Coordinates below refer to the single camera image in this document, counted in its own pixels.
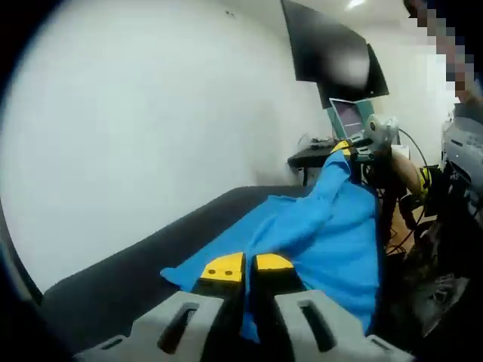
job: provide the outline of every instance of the cable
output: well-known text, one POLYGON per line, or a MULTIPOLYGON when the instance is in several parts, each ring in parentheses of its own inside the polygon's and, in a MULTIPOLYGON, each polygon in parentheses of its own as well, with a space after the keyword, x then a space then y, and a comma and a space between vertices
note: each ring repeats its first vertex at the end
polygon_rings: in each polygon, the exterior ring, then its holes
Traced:
MULTIPOLYGON (((411 142, 416 146, 417 150, 419 151, 421 157, 423 158, 423 162, 424 162, 424 166, 426 167, 426 169, 428 169, 428 164, 426 162, 426 159, 424 158, 424 154, 423 152, 421 151, 420 147, 417 145, 417 143, 413 140, 413 137, 411 137, 405 130, 402 130, 401 128, 399 128, 399 131, 402 132, 404 135, 406 135, 410 140, 411 142)), ((422 173, 423 175, 423 178, 424 178, 424 182, 427 183, 427 179, 426 177, 424 176, 424 173, 422 173)), ((419 217, 419 219, 416 221, 416 227, 418 227, 418 225, 420 224, 421 222, 421 219, 423 218, 424 216, 424 213, 426 212, 426 205, 423 205, 423 211, 421 211, 421 215, 419 217)), ((386 255, 391 255, 393 254, 395 251, 399 250, 402 248, 402 245, 411 237, 411 235, 414 233, 414 229, 410 230, 409 231, 409 234, 408 236, 406 236, 406 238, 401 242, 399 243, 398 245, 392 247, 392 250, 389 251, 386 255)))

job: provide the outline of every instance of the blue cloth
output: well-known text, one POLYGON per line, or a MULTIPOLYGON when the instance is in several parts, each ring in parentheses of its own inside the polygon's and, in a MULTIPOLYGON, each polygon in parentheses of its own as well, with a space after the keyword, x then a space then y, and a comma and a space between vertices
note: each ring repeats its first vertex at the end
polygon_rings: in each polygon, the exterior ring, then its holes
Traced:
MULTIPOLYGON (((343 153, 335 152, 310 195, 269 196, 183 264, 166 268, 161 275, 181 290, 190 291, 209 262, 243 251, 248 293, 252 257, 282 253, 309 289, 324 291, 355 315, 366 330, 374 313, 379 281, 377 199, 352 184, 350 174, 343 153)), ((257 341, 256 327, 247 312, 241 334, 257 341)))

